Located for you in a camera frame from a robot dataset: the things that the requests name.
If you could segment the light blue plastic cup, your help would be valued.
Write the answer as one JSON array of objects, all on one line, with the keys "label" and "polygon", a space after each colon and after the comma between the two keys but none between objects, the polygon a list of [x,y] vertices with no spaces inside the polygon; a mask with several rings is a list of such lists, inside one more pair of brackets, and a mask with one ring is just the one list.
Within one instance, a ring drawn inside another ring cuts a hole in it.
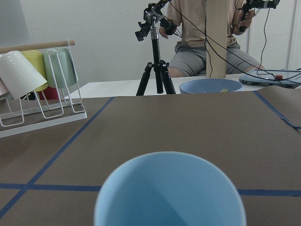
[{"label": "light blue plastic cup", "polygon": [[128,160],[106,179],[96,226],[245,226],[236,187],[214,164],[180,152]]}]

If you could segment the large blue bowl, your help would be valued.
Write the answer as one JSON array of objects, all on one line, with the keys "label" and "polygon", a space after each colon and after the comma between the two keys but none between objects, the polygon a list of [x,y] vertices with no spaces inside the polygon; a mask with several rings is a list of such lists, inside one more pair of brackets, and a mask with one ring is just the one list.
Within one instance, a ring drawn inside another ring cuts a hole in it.
[{"label": "large blue bowl", "polygon": [[188,81],[179,86],[181,94],[219,93],[224,89],[228,92],[241,91],[243,84],[228,79],[199,79]]}]

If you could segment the green cup on rack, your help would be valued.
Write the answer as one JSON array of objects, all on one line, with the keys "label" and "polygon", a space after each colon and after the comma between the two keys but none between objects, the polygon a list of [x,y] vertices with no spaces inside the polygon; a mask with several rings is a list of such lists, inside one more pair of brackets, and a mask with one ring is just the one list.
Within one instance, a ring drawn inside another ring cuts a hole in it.
[{"label": "green cup on rack", "polygon": [[77,76],[68,47],[46,49],[43,52],[43,60],[48,86],[62,89],[77,83]]}]

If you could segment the person in beige shirt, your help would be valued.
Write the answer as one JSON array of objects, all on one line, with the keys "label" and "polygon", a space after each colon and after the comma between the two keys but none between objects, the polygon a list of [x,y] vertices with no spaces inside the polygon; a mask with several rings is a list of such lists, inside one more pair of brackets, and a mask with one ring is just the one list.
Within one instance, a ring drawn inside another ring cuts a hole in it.
[{"label": "person in beige shirt", "polygon": [[[227,45],[227,74],[247,73],[255,68],[263,68],[256,59],[241,50],[236,39],[236,36],[243,34],[240,28],[248,29],[255,17],[254,10],[246,13],[242,11],[245,3],[244,0],[229,0],[224,8],[227,16],[217,16],[227,27],[227,32],[222,35]],[[182,28],[182,38],[177,42],[175,55],[169,62],[168,70],[172,78],[196,76],[206,69],[208,47],[216,40],[207,33],[216,27],[207,25],[206,16],[205,0],[172,0],[168,4],[167,19]]]}]

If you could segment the red cylinder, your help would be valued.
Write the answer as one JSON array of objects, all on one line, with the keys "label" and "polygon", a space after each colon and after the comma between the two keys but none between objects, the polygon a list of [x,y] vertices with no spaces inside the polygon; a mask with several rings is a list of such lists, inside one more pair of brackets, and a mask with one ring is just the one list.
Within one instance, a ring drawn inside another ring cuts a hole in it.
[{"label": "red cylinder", "polygon": [[47,87],[46,89],[37,92],[38,97],[40,100],[58,100],[58,94],[55,88]]}]

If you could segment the yellow cup on rack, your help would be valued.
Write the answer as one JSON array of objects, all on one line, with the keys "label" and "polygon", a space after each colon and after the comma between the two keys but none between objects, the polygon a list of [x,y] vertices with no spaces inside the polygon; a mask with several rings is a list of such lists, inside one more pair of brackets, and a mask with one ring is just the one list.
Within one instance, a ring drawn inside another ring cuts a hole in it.
[{"label": "yellow cup on rack", "polygon": [[48,82],[46,80],[43,54],[38,50],[21,51],[21,53],[29,62],[26,63],[24,84],[28,88],[35,88],[32,92],[38,93],[45,90],[48,87]]}]

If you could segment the white cup on rack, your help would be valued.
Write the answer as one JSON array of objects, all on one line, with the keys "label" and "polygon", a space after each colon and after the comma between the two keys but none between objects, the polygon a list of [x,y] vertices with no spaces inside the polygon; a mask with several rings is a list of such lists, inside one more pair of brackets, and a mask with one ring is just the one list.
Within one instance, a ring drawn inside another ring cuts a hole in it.
[{"label": "white cup on rack", "polygon": [[13,99],[19,99],[47,83],[19,51],[11,51],[0,56],[0,78]]}]

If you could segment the wooden post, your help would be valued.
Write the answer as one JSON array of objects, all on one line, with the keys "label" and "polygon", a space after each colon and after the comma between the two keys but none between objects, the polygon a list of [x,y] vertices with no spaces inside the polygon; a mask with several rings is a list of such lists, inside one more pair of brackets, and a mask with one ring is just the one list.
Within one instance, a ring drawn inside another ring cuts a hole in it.
[{"label": "wooden post", "polygon": [[206,1],[206,75],[226,77],[228,1]]}]

